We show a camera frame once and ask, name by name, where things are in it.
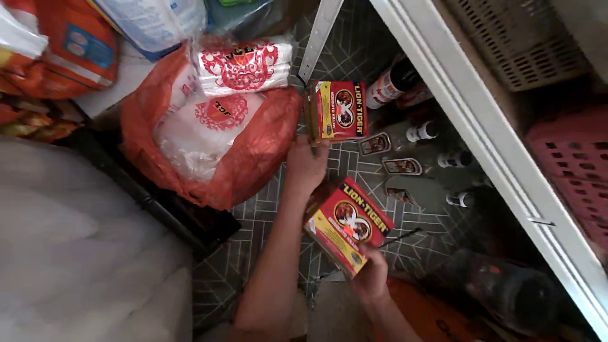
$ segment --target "black object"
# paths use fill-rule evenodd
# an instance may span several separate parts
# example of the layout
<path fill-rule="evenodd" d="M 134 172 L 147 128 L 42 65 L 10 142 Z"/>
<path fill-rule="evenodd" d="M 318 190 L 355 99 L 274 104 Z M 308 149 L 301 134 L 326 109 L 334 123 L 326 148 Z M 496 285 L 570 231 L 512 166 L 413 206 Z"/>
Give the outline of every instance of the black object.
<path fill-rule="evenodd" d="M 384 247 L 384 246 L 386 246 L 386 245 L 389 245 L 389 244 L 391 244 L 391 243 L 393 243 L 393 242 L 395 242 L 395 241 L 399 241 L 399 240 L 401 240 L 401 239 L 403 239 L 403 238 L 405 238 L 405 237 L 412 236 L 412 235 L 416 234 L 417 232 L 421 232 L 421 231 L 422 231 L 422 228 L 420 228 L 420 227 L 416 227 L 416 229 L 414 229 L 413 231 L 410 231 L 410 232 L 405 232 L 405 233 L 401 234 L 400 236 L 395 237 L 393 240 L 391 240 L 391 241 L 389 241 L 389 242 L 385 242 L 385 243 L 383 243 L 383 244 L 382 244 L 380 247 L 378 247 L 378 248 L 382 248 L 382 247 Z"/>
<path fill-rule="evenodd" d="M 561 295 L 543 272 L 470 250 L 454 253 L 447 268 L 506 327 L 531 336 L 554 329 Z"/>
<path fill-rule="evenodd" d="M 197 259 L 211 255 L 241 224 L 230 212 L 197 206 L 173 191 L 158 188 L 139 172 L 117 148 L 120 132 L 74 131 L 62 145 L 78 151 L 107 174 L 141 208 L 188 244 Z"/>

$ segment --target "orange plastic bag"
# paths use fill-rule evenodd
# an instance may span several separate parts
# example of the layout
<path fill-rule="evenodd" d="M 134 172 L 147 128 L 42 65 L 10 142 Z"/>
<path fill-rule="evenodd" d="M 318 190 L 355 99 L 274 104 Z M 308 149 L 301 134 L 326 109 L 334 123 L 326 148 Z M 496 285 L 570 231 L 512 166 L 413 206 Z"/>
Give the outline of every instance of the orange plastic bag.
<path fill-rule="evenodd" d="M 71 99 L 116 80 L 116 34 L 86 0 L 6 0 L 4 5 L 23 24 L 37 25 L 49 45 L 42 56 L 31 58 L 10 46 L 0 51 L 0 91 Z"/>
<path fill-rule="evenodd" d="M 157 186 L 200 206 L 229 210 L 260 191 L 278 170 L 294 139 L 303 99 L 294 88 L 264 92 L 267 99 L 220 159 L 213 178 L 185 181 L 153 141 L 165 112 L 180 109 L 196 90 L 196 72 L 185 52 L 184 46 L 163 58 L 123 101 L 124 153 Z"/>

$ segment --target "red and white bottle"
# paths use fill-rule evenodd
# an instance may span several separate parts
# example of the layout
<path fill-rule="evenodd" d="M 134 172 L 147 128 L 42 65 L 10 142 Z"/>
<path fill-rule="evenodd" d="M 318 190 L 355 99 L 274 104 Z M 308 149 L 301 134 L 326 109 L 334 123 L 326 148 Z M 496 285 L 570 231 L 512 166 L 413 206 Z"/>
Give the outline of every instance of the red and white bottle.
<path fill-rule="evenodd" d="M 433 98 L 412 63 L 403 59 L 386 70 L 367 88 L 365 101 L 370 109 L 377 109 L 399 99 L 399 109 L 405 109 Z"/>

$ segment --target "red box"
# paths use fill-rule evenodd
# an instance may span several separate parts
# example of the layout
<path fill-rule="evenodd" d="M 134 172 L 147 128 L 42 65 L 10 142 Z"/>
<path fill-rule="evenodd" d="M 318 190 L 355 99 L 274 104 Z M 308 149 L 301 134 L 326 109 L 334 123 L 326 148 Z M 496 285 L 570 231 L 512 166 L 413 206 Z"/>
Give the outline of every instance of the red box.
<path fill-rule="evenodd" d="M 319 186 L 304 218 L 304 229 L 350 278 L 367 262 L 357 243 L 379 247 L 395 227 L 350 177 Z"/>
<path fill-rule="evenodd" d="M 315 141 L 340 142 L 368 136 L 364 83 L 315 81 L 307 93 L 306 123 Z"/>

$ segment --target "plastic crate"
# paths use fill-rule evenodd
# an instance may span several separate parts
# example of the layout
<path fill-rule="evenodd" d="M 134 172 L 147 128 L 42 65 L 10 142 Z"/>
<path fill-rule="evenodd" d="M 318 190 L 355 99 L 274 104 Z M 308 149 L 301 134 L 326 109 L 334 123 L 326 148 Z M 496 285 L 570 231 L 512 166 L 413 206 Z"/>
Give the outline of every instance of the plastic crate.
<path fill-rule="evenodd" d="M 445 0 L 499 79 L 521 91 L 585 74 L 588 64 L 548 0 Z"/>
<path fill-rule="evenodd" d="M 608 105 L 540 122 L 526 136 L 587 235 L 608 250 Z"/>

